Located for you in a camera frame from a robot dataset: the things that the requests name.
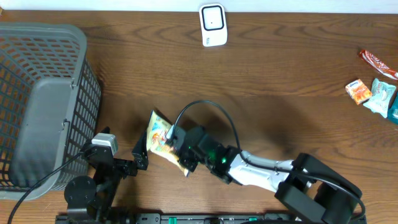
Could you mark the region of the large snack chip bag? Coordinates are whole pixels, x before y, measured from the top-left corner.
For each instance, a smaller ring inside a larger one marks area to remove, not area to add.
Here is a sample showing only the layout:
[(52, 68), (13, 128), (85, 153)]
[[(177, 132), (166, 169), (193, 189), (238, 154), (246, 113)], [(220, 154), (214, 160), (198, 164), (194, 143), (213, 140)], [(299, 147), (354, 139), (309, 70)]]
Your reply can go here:
[(177, 150), (175, 146), (166, 144), (167, 133), (171, 128), (172, 125), (166, 119), (163, 119), (160, 114), (152, 110), (146, 130), (146, 148), (148, 151), (176, 165), (183, 172), (184, 176), (187, 177), (190, 171), (179, 164), (179, 157), (176, 155)]

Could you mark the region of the small orange tissue box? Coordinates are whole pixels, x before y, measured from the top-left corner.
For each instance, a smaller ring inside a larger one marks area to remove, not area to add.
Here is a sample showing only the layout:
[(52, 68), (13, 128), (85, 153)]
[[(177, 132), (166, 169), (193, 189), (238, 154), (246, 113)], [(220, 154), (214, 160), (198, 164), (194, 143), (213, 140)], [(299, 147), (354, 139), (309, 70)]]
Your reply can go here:
[(361, 79), (357, 79), (347, 84), (345, 86), (345, 90), (357, 105), (360, 105), (373, 96), (371, 90), (362, 82)]

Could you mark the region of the mint green wipes packet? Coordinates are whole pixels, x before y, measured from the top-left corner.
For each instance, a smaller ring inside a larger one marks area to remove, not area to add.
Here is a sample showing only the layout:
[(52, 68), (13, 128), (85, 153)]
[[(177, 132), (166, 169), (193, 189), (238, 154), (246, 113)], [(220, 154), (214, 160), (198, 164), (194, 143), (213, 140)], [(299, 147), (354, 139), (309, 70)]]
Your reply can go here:
[(375, 78), (371, 87), (373, 95), (367, 102), (363, 103), (363, 106), (373, 113), (379, 113), (383, 118), (387, 118), (389, 103), (395, 91), (396, 86)]

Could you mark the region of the orange red snack bar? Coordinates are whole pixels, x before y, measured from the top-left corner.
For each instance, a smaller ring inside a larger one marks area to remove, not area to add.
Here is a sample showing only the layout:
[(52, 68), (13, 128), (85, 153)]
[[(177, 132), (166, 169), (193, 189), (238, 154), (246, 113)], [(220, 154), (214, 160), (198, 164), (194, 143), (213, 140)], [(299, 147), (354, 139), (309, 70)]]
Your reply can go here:
[(384, 62), (378, 59), (371, 52), (367, 50), (362, 50), (359, 52), (359, 57), (380, 74), (393, 80), (397, 80), (397, 71), (389, 68)]

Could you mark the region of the teal mouthwash bottle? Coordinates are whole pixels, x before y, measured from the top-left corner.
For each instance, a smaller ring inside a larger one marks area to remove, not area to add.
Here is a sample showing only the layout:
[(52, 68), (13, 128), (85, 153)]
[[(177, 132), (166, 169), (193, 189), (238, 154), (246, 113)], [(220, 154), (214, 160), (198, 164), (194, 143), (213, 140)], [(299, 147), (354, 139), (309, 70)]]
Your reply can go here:
[(387, 118), (394, 124), (398, 124), (398, 95), (396, 95), (394, 102), (391, 104), (391, 107), (388, 109)]

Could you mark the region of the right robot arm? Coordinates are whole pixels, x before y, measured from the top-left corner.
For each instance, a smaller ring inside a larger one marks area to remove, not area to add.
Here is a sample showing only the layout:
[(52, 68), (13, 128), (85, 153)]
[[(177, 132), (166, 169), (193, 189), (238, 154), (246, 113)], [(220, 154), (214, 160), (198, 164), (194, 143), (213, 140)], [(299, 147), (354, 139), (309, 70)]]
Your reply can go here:
[(349, 223), (357, 206), (364, 207), (362, 191), (317, 158), (301, 153), (294, 160), (276, 161), (223, 146), (203, 127), (171, 130), (168, 139), (178, 163), (193, 172), (203, 164), (226, 184), (253, 185), (275, 198), (307, 223)]

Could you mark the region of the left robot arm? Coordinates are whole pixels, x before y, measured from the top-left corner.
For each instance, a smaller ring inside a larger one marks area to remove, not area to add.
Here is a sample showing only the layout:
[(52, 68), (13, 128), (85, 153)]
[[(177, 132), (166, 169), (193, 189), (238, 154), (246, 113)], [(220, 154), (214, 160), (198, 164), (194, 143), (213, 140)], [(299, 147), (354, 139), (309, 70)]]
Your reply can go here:
[(58, 215), (56, 223), (136, 223), (137, 216), (126, 208), (112, 206), (120, 182), (146, 170), (149, 161), (144, 132), (132, 150), (133, 160), (115, 158), (116, 136), (108, 127), (84, 143), (80, 154), (92, 168), (93, 177), (75, 177), (65, 187), (67, 213)]

